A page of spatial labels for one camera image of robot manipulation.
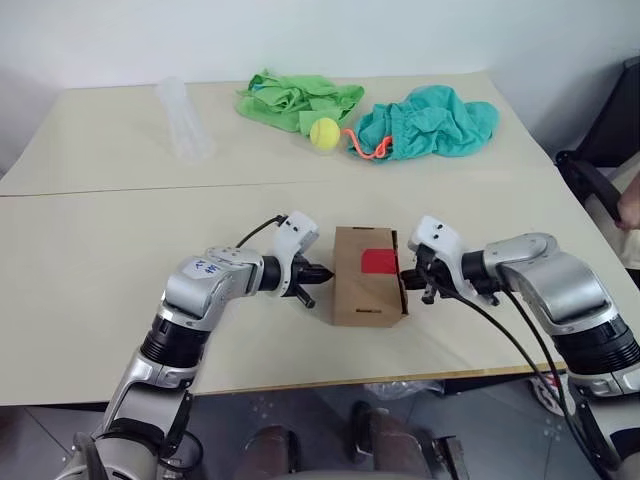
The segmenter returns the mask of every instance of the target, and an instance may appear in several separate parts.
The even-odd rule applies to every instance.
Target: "green cloth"
[[[336,87],[320,75],[255,75],[236,104],[241,115],[273,127],[309,135],[311,125],[328,117],[342,125],[364,95],[358,85]]]
[[[393,137],[386,158],[400,160],[428,153],[460,157],[480,150],[498,125],[499,114],[487,102],[463,103],[451,87],[419,87],[401,103],[374,105],[354,128],[364,153]],[[353,145],[349,150],[356,154]]]

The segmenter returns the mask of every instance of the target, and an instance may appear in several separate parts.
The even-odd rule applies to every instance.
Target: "chair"
[[[620,220],[617,207],[620,191],[598,169],[618,169],[638,152],[640,57],[635,57],[624,62],[620,78],[580,146],[575,150],[559,152],[556,155],[556,166],[578,201],[585,205],[595,195],[610,216],[609,221],[613,223]],[[624,170],[628,177],[628,164]],[[619,177],[614,172],[611,178]],[[640,270],[628,271],[640,288]]]

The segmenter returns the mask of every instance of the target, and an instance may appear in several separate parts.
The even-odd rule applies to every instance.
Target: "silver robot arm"
[[[468,251],[455,230],[432,217],[420,221],[409,248],[417,265],[402,276],[408,289],[425,290],[427,304],[439,286],[485,305],[496,305],[503,289],[520,292],[568,366],[588,448],[619,478],[640,478],[624,476],[640,475],[629,467],[640,460],[640,347],[584,262],[544,233]]]
[[[227,303],[269,291],[313,307],[301,285],[332,277],[302,256],[317,237],[316,224],[294,212],[282,217],[267,256],[228,247],[185,259],[169,277],[151,330],[95,438],[76,438],[75,454],[56,480],[155,480],[158,460],[173,455],[182,441],[192,403],[188,389]]]

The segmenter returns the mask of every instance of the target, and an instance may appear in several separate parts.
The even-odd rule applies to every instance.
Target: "brown box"
[[[407,315],[397,250],[389,228],[336,228],[335,325],[391,327]]]

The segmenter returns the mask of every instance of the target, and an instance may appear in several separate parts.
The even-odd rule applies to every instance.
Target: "tennis ball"
[[[311,125],[309,140],[320,150],[331,150],[340,141],[340,127],[331,118],[319,118]]]

